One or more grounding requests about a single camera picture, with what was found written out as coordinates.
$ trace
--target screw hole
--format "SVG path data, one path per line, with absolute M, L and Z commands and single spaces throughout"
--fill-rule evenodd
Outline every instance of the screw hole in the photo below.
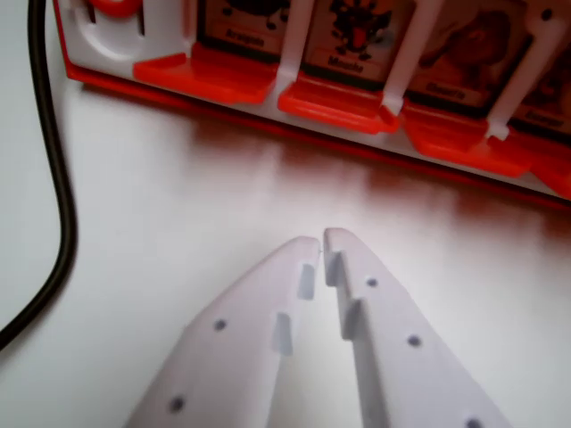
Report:
M 183 409 L 185 403 L 186 403 L 185 398 L 181 395 L 177 395 L 176 397 L 173 397 L 173 399 L 170 401 L 169 411 L 171 413 L 178 413 Z
M 552 16 L 553 16 L 553 11 L 551 9 L 545 9 L 542 12 L 542 20 L 544 21 L 549 21 Z
M 214 330 L 216 330 L 217 332 L 221 332 L 222 330 L 224 330 L 226 328 L 227 325 L 228 325 L 228 323 L 226 322 L 226 320 L 219 319 L 218 321 L 216 321 L 214 323 Z
M 415 334 L 410 335 L 407 342 L 409 343 L 410 346 L 412 346 L 414 348 L 418 348 L 422 344 L 422 341 L 420 340 L 420 338 L 418 336 L 416 336 Z
M 466 421 L 466 428 L 484 428 L 482 423 L 475 418 L 468 419 Z

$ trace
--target white plastic part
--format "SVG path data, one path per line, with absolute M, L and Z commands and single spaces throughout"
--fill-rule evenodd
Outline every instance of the white plastic part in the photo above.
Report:
M 298 237 L 230 286 L 186 328 L 127 427 L 265 427 L 318 262 L 319 241 Z
M 144 35 L 136 15 L 117 19 L 95 9 L 93 23 L 85 2 L 55 1 L 60 6 L 68 56 L 78 66 L 132 80 L 136 62 L 188 48 L 183 18 L 186 0 L 143 0 Z
M 364 427 L 510 427 L 359 238 L 328 229 L 324 247 L 342 336 L 353 344 Z
M 383 105 L 392 114 L 401 112 L 404 93 L 443 4 L 444 0 L 416 0 L 415 11 L 383 89 Z
M 553 16 L 544 21 L 542 11 L 546 9 L 551 9 Z M 541 76 L 545 64 L 556 53 L 561 40 L 567 33 L 569 13 L 568 3 L 556 0 L 529 2 L 525 26 L 534 36 L 534 41 L 488 113 L 486 136 L 495 136 L 501 140 L 507 138 L 508 121 Z

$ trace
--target card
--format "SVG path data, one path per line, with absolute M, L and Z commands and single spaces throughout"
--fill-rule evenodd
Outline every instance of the card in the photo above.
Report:
M 531 127 L 522 126 L 524 122 Z M 571 33 L 524 98 L 510 122 L 515 128 L 569 142 L 571 136 Z
M 302 70 L 382 89 L 413 8 L 410 0 L 316 0 Z
M 198 40 L 263 62 L 279 62 L 290 0 L 199 0 Z
M 411 101 L 484 115 L 529 46 L 525 12 L 520 0 L 448 0 L 410 82 Z

